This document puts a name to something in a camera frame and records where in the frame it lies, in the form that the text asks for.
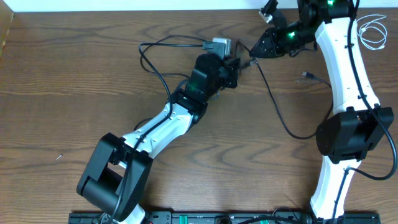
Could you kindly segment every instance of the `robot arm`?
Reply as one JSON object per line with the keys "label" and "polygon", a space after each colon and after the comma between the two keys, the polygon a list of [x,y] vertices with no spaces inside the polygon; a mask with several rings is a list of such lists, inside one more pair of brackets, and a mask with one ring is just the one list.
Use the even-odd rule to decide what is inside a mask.
{"label": "robot arm", "polygon": [[[114,212],[122,194],[114,216],[121,223],[136,224],[144,219],[145,212],[138,202],[155,157],[199,122],[212,95],[220,89],[237,86],[239,59],[229,57],[231,41],[213,39],[204,42],[203,48],[208,53],[197,58],[185,89],[179,88],[171,94],[171,116],[155,126],[168,116],[170,102],[167,102],[154,119],[138,130],[122,138],[111,133],[103,136],[78,183],[78,194],[107,214]],[[109,163],[129,169],[130,175],[121,177],[108,167]],[[127,178],[126,184],[121,192],[124,178]]]}
{"label": "robot arm", "polygon": [[350,17],[353,13],[352,1],[298,0],[300,20],[288,26],[279,25],[281,15],[277,12],[275,0],[270,0],[260,10],[266,22],[275,18],[275,27],[265,31],[250,55],[259,58],[284,56],[305,44],[316,41],[325,58],[333,91],[334,116],[317,128],[317,145],[323,155],[322,169],[317,189],[310,205],[314,220],[332,219],[337,203],[335,218],[344,214],[344,200],[353,177],[346,176],[340,199],[336,202],[345,169],[358,168],[368,151],[373,150],[384,135],[380,125],[360,97],[349,60],[348,47],[353,49],[355,65],[366,99],[372,109],[388,128],[393,120],[391,108],[381,108],[375,96],[362,61],[356,28],[352,27],[351,43],[347,46],[347,33]]}

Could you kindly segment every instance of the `wooden table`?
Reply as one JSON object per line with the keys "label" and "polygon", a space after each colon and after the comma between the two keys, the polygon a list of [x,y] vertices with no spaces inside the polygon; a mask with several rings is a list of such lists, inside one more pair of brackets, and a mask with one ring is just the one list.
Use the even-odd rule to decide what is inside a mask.
{"label": "wooden table", "polygon": [[[361,52],[382,106],[397,113],[395,11],[359,15],[388,15],[386,48],[361,45]],[[298,18],[296,10],[284,13],[290,22]],[[70,212],[98,210],[75,190],[96,143],[108,132],[131,132],[166,100],[161,82],[139,66],[139,43],[184,34],[239,38],[251,47],[266,28],[255,10],[17,13],[0,61],[0,222],[66,223]],[[148,56],[161,72],[190,74],[203,53],[154,47]],[[322,53],[260,64],[289,128],[302,136],[314,132],[331,91],[301,73],[328,79]],[[166,78],[170,88],[180,80]],[[398,141],[396,122],[390,132]],[[222,91],[200,123],[157,156],[141,204],[175,211],[304,208],[317,186],[321,158],[314,138],[296,140],[285,132],[251,67],[237,89]],[[361,168],[384,175],[391,164],[383,138]],[[383,223],[395,223],[397,191],[397,176],[376,182],[355,174],[345,209],[375,210]]]}

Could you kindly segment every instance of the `black plastic housing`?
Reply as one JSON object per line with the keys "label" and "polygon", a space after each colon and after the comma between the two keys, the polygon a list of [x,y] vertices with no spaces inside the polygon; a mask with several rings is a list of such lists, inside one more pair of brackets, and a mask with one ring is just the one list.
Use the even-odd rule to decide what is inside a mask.
{"label": "black plastic housing", "polygon": [[[388,128],[394,120],[391,108],[376,108],[374,112]],[[364,159],[373,150],[384,132],[368,110],[338,113],[320,124],[316,138],[319,151],[334,164],[347,159]]]}
{"label": "black plastic housing", "polygon": [[[251,57],[276,58],[300,50],[315,41],[315,33],[322,22],[349,17],[354,9],[352,1],[347,0],[334,0],[332,5],[327,0],[298,0],[297,3],[300,19],[288,26],[280,26],[275,21],[275,27],[268,28],[250,50]],[[278,14],[276,19],[281,21],[284,16]]]}
{"label": "black plastic housing", "polygon": [[120,194],[122,177],[108,167],[132,159],[122,201],[115,220],[123,221],[142,197],[153,159],[133,152],[124,139],[108,133],[99,140],[77,186],[77,193],[107,214],[112,214]]}

